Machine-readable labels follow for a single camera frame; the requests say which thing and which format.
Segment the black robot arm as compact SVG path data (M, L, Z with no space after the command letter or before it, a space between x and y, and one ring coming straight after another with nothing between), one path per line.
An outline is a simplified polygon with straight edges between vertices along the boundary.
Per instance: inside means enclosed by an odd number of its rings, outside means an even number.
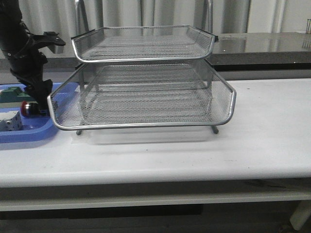
M27 47L31 37L22 22L17 0L0 2L0 49L10 64L10 71L24 84L25 92L35 99L41 111L48 110L47 96L52 91L52 81L43 80L46 56L38 49Z

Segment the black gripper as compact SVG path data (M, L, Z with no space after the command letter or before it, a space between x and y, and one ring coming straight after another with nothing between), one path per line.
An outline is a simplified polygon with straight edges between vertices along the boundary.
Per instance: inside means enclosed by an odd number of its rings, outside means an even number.
M24 91L41 110L48 109L47 97L52 92L52 80L43 80L46 56L39 51L48 44L44 37L15 37L9 40L11 73L25 85Z

